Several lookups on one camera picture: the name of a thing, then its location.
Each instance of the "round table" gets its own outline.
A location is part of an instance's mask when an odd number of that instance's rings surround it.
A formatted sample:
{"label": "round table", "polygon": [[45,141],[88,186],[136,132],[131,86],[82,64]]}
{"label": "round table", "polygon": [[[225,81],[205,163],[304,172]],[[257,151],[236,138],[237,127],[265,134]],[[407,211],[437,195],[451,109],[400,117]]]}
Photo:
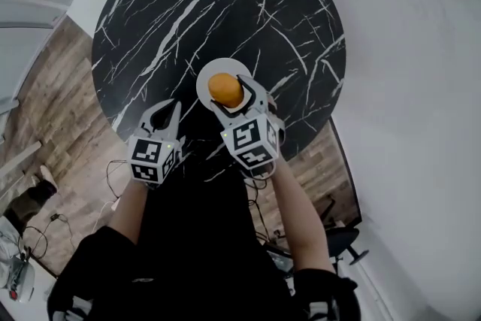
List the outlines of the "round table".
{"label": "round table", "polygon": [[180,100],[184,170],[205,165],[209,179],[234,160],[221,157],[222,127],[198,100],[195,80],[221,57],[245,64],[275,98],[290,159],[324,126],[343,84],[346,48],[334,2],[108,0],[92,48],[98,100],[124,141],[148,107]]}

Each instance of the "black shirt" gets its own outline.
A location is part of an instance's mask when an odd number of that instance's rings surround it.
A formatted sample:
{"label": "black shirt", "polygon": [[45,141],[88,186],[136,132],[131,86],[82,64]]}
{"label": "black shirt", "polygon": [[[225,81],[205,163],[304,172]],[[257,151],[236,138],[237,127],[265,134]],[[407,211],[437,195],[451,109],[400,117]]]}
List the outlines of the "black shirt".
{"label": "black shirt", "polygon": [[327,271],[296,272],[290,295],[256,239],[238,171],[179,176],[149,192],[137,246],[108,227],[82,240],[49,297],[50,319],[74,295],[92,301],[86,319],[309,319],[312,303],[331,303],[338,278]]}

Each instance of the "white plate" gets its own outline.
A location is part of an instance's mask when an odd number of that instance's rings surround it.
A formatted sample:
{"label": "white plate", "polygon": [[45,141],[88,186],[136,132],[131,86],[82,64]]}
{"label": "white plate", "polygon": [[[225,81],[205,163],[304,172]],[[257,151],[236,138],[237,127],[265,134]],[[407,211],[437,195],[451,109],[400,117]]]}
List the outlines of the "white plate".
{"label": "white plate", "polygon": [[[195,89],[197,90],[197,96],[202,104],[211,110],[210,101],[213,99],[209,92],[209,79],[215,74],[224,73],[230,74],[233,77],[238,75],[246,75],[247,77],[252,77],[250,71],[245,65],[243,65],[238,60],[232,58],[218,58],[212,62],[208,62],[198,73],[197,82],[195,84]],[[228,108],[227,110],[235,112],[241,109],[249,101],[252,94],[244,87],[244,99],[236,108]]]}

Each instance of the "white cube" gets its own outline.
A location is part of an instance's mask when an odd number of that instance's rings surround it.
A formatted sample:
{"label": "white cube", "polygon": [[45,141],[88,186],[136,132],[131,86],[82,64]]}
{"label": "white cube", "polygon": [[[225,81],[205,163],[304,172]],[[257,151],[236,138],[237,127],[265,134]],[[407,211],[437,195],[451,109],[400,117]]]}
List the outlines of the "white cube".
{"label": "white cube", "polygon": [[132,178],[161,184],[175,163],[175,143],[131,136],[128,162]]}
{"label": "white cube", "polygon": [[230,154],[247,170],[279,158],[279,128],[266,114],[220,133]]}

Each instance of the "forearm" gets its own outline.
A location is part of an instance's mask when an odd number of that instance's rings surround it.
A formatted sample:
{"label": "forearm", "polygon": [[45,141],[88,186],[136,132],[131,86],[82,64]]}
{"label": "forearm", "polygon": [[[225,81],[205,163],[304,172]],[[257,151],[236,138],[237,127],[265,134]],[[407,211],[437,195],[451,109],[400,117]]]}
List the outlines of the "forearm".
{"label": "forearm", "polygon": [[277,160],[272,183],[296,269],[334,271],[321,219],[283,157]]}
{"label": "forearm", "polygon": [[134,244],[137,244],[141,232],[147,193],[148,188],[145,183],[130,180],[108,224],[109,227],[125,235]]}

